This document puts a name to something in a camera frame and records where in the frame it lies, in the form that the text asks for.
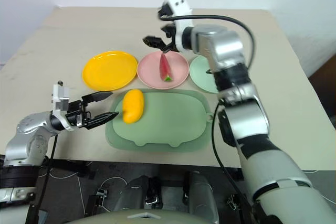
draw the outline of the pink plate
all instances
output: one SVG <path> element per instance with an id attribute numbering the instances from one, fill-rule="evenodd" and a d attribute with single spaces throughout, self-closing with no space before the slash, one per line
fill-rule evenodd
<path id="1" fill-rule="evenodd" d="M 163 81 L 160 78 L 161 51 L 146 55 L 138 64 L 138 77 L 147 86 L 154 89 L 172 89 L 182 84 L 189 74 L 189 64 L 182 55 L 169 51 L 166 54 L 172 70 L 173 81 Z"/>

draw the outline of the yellow mango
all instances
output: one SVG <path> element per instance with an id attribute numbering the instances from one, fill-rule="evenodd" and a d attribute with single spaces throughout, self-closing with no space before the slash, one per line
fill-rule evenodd
<path id="1" fill-rule="evenodd" d="M 139 89 L 128 91 L 122 100 L 122 120 L 124 123 L 135 123 L 143 113 L 143 93 Z"/>

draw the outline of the beige table surface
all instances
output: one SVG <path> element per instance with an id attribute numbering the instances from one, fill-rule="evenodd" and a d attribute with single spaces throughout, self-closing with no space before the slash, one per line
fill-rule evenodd
<path id="1" fill-rule="evenodd" d="M 194 14 L 219 14 L 238 18 L 254 32 L 256 59 L 250 77 L 258 88 L 270 120 L 270 139 L 286 151 L 301 169 L 335 170 L 335 131 L 319 99 L 303 73 L 298 58 L 275 19 L 264 10 L 195 10 Z M 249 38 L 234 24 L 219 23 L 237 30 L 249 55 Z M 70 87 L 71 100 L 92 93 L 81 79 L 86 62 L 100 52 L 123 50 L 138 60 L 155 49 L 147 47 L 146 35 L 163 37 L 154 8 L 68 7 L 56 8 L 39 29 L 0 70 L 0 153 L 14 136 L 17 123 L 26 115 L 51 110 L 53 84 L 62 80 Z M 189 63 L 192 53 L 183 54 Z M 109 111 L 118 93 L 146 88 L 136 78 L 114 95 L 90 105 L 93 115 Z M 200 90 L 188 77 L 177 89 L 192 89 L 208 99 L 213 110 L 216 95 Z M 216 144 L 224 164 L 239 167 L 234 148 L 226 145 L 216 126 Z M 49 144 L 49 155 L 52 141 Z M 93 130 L 62 132 L 55 158 L 90 161 L 140 162 L 217 166 L 212 147 L 191 153 L 145 153 L 112 148 L 105 126 Z"/>

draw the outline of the black cable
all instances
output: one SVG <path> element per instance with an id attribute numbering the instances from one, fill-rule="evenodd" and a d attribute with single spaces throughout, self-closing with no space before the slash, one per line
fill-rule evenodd
<path id="1" fill-rule="evenodd" d="M 50 174 L 50 170 L 51 170 L 51 165 L 53 163 L 55 149 L 56 149 L 56 144 L 57 144 L 57 137 L 58 137 L 58 135 L 56 135 L 55 139 L 54 139 L 54 145 L 53 145 L 53 149 L 51 151 L 51 156 L 50 156 L 50 159 L 49 159 L 49 165 L 48 165 L 47 175 L 46 175 L 46 178 L 44 180 L 44 184 L 43 184 L 43 188 L 42 188 L 40 199 L 38 200 L 37 209 L 40 209 L 42 201 L 43 201 L 44 194 L 46 193 L 47 184 L 48 184 L 48 180 L 49 180 L 49 174 Z"/>
<path id="2" fill-rule="evenodd" d="M 180 19 L 220 19 L 220 20 L 232 22 L 242 27 L 249 34 L 251 38 L 251 56 L 250 56 L 250 61 L 247 65 L 247 68 L 249 69 L 252 66 L 252 63 L 255 58 L 256 42 L 255 42 L 253 33 L 250 30 L 250 28 L 248 28 L 248 26 L 245 25 L 240 20 L 237 20 L 235 18 L 231 18 L 228 16 L 222 16 L 222 15 L 183 15 L 183 16 L 167 17 L 167 16 L 160 16 L 160 14 L 159 14 L 159 19 L 162 21 L 175 21 L 175 20 L 180 20 Z"/>
<path id="3" fill-rule="evenodd" d="M 211 124 L 211 141 L 212 141 L 212 148 L 214 150 L 214 154 L 216 156 L 216 159 L 220 165 L 220 168 L 222 169 L 222 171 L 224 172 L 224 174 L 226 175 L 227 179 L 229 180 L 229 182 L 231 183 L 231 185 L 233 186 L 233 188 L 236 190 L 236 192 L 239 194 L 239 197 L 241 198 L 241 200 L 245 203 L 245 205 L 247 207 L 249 207 L 249 210 L 251 209 L 251 205 L 248 202 L 247 198 L 245 197 L 245 195 L 242 193 L 242 191 L 239 189 L 239 187 L 237 186 L 236 182 L 232 179 L 230 173 L 227 171 L 226 167 L 223 165 L 217 150 L 216 150 L 216 145 L 215 145 L 215 138 L 214 138 L 214 128 L 215 128 L 215 120 L 216 120 L 216 114 L 217 114 L 217 110 L 219 107 L 219 103 L 217 103 L 215 112 L 214 112 L 214 118 L 212 120 L 212 124 Z"/>

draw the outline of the watermelon slice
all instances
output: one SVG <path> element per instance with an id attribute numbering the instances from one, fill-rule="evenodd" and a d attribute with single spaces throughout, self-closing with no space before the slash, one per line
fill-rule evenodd
<path id="1" fill-rule="evenodd" d="M 172 70 L 169 66 L 168 60 L 164 53 L 161 53 L 160 57 L 160 77 L 163 81 L 172 81 Z"/>

